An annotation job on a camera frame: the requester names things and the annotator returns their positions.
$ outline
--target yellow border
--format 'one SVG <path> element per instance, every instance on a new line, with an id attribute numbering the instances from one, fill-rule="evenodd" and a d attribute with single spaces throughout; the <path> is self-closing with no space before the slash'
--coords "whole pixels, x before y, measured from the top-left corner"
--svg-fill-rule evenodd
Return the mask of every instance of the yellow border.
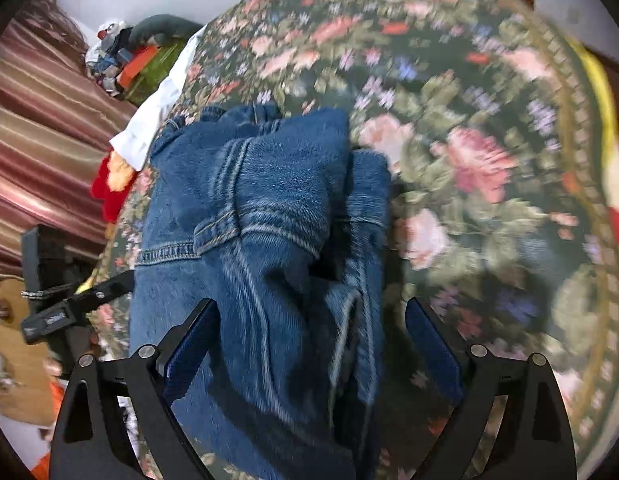
<path id="1" fill-rule="evenodd" d="M 598 102 L 598 107 L 601 112 L 601 121 L 603 122 L 601 167 L 605 168 L 606 164 L 609 162 L 614 146 L 616 145 L 616 140 L 619 138 L 619 125 L 617 123 L 614 95 L 601 62 L 587 52 L 578 40 L 567 38 L 567 41 L 581 59 L 583 67 L 587 72 L 587 77 L 592 84 L 593 92 L 596 95 L 596 102 Z"/>

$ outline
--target pile of clothes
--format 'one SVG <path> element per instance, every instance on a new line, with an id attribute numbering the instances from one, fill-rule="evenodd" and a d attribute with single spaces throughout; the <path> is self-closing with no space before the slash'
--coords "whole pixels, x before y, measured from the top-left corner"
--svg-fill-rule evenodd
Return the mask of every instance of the pile of clothes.
<path id="1" fill-rule="evenodd" d="M 167 122 L 136 259 L 130 347 L 202 298 L 219 338 L 172 409 L 191 442 L 267 479 L 373 475 L 391 177 L 345 111 L 275 104 Z"/>
<path id="2" fill-rule="evenodd" d="M 85 55 L 88 75 L 111 97 L 122 98 L 123 88 L 118 77 L 125 65 L 134 59 L 127 48 L 131 31 L 125 22 L 110 23 L 98 31 L 98 42 Z"/>
<path id="3" fill-rule="evenodd" d="M 98 42 L 85 56 L 88 75 L 111 97 L 128 98 L 126 93 L 135 78 L 157 57 L 154 70 L 161 71 L 156 78 L 161 81 L 183 49 L 184 41 L 200 28 L 197 23 L 169 14 L 151 16 L 134 27 L 125 22 L 104 24 L 98 31 Z M 157 56 L 163 46 L 173 48 Z"/>

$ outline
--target blue gripper pad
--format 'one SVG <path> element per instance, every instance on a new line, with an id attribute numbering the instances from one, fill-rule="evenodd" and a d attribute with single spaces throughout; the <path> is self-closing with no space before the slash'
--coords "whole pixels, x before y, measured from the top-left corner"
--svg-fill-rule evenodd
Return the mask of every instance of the blue gripper pad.
<path id="1" fill-rule="evenodd" d="M 461 365 L 416 298 L 407 302 L 405 326 L 438 391 L 458 406 L 464 394 Z"/>
<path id="2" fill-rule="evenodd" d="M 181 343 L 174 349 L 165 366 L 163 398 L 168 406 L 185 397 L 203 358 L 219 336 L 220 322 L 221 314 L 216 303 L 212 302 L 189 326 Z"/>

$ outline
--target green leaf print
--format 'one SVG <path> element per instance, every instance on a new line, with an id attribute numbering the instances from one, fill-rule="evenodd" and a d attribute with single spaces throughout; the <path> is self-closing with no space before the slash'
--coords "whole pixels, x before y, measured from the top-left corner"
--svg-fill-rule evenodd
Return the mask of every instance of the green leaf print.
<path id="1" fill-rule="evenodd" d="M 557 166 L 556 158 L 547 148 L 543 148 L 542 152 L 536 156 L 536 163 L 544 171 L 553 170 Z"/>
<path id="2" fill-rule="evenodd" d="M 597 316 L 589 312 L 592 266 L 582 264 L 557 290 L 552 303 L 552 318 L 563 329 L 569 351 L 584 355 L 592 345 Z"/>
<path id="3" fill-rule="evenodd" d="M 440 254 L 430 267 L 427 279 L 432 285 L 470 284 L 482 272 L 480 254 L 451 240 L 445 253 Z"/>
<path id="4" fill-rule="evenodd" d="M 508 148 L 516 148 L 525 142 L 523 136 L 519 133 L 517 128 L 509 128 L 505 134 L 505 145 Z"/>
<path id="5" fill-rule="evenodd" d="M 281 108 L 284 107 L 285 91 L 283 90 L 283 85 L 276 85 L 272 93 L 274 94 L 274 101 L 276 101 L 276 104 L 278 104 Z"/>
<path id="6" fill-rule="evenodd" d="M 519 23 L 509 18 L 498 25 L 498 33 L 507 46 L 519 46 L 526 43 L 527 31 Z"/>
<path id="7" fill-rule="evenodd" d="M 513 236 L 523 236 L 536 231 L 547 218 L 538 207 L 529 205 L 522 198 L 512 198 L 499 206 L 501 231 Z"/>
<path id="8" fill-rule="evenodd" d="M 453 78 L 438 75 L 421 88 L 423 102 L 428 105 L 446 107 L 461 91 L 461 84 Z"/>
<path id="9" fill-rule="evenodd" d="M 439 136 L 446 136 L 454 127 L 461 124 L 467 115 L 456 114 L 445 106 L 427 105 L 421 120 Z"/>
<path id="10" fill-rule="evenodd" d="M 325 78 L 317 77 L 316 81 L 314 82 L 314 89 L 319 94 L 324 94 L 325 90 L 327 90 L 327 81 L 325 80 Z"/>
<path id="11" fill-rule="evenodd" d="M 420 140 L 412 139 L 403 145 L 401 155 L 401 179 L 412 183 L 420 180 L 421 176 L 428 168 L 430 157 L 427 155 L 425 147 Z"/>
<path id="12" fill-rule="evenodd" d="M 460 235 L 465 232 L 465 222 L 463 220 L 463 201 L 455 196 L 451 202 L 441 207 L 443 211 L 443 223 L 447 226 L 450 235 Z"/>
<path id="13" fill-rule="evenodd" d="M 488 235 L 483 244 L 483 257 L 489 271 L 499 280 L 523 288 L 525 273 L 518 261 L 518 250 L 512 237 L 498 231 Z"/>
<path id="14" fill-rule="evenodd" d="M 393 108 L 399 113 L 415 120 L 421 112 L 421 103 L 416 94 L 397 86 L 394 94 Z"/>
<path id="15" fill-rule="evenodd" d="M 291 78 L 283 83 L 283 90 L 293 97 L 305 97 L 308 92 L 305 85 L 298 78 Z"/>
<path id="16" fill-rule="evenodd" d="M 467 0 L 459 2 L 455 8 L 454 15 L 456 20 L 459 22 L 463 22 L 468 25 L 476 25 L 478 23 L 475 6 Z"/>
<path id="17" fill-rule="evenodd" d="M 474 115 L 472 115 L 472 117 L 469 118 L 469 126 L 478 128 L 482 126 L 483 124 L 485 124 L 485 122 L 487 122 L 488 119 L 489 119 L 488 112 L 484 110 L 478 111 Z"/>
<path id="18" fill-rule="evenodd" d="M 408 204 L 418 205 L 429 195 L 425 191 L 407 191 L 401 195 Z"/>
<path id="19" fill-rule="evenodd" d="M 484 199 L 483 195 L 477 191 L 473 191 L 468 195 L 465 208 L 470 218 L 478 223 L 493 219 L 494 213 L 496 212 L 496 205 L 489 203 Z"/>
<path id="20" fill-rule="evenodd" d="M 432 193 L 445 189 L 454 180 L 454 172 L 445 156 L 441 156 L 427 166 L 421 177 L 422 184 Z"/>

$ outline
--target white cloth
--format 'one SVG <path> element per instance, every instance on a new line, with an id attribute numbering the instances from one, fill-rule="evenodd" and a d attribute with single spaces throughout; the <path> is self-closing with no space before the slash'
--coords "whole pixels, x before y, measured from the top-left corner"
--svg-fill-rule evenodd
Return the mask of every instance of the white cloth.
<path id="1" fill-rule="evenodd" d="M 117 153 L 136 171 L 142 170 L 157 130 L 183 91 L 187 71 L 205 27 L 206 25 L 187 41 L 170 74 L 161 81 L 157 91 L 139 106 L 125 130 L 110 140 Z"/>

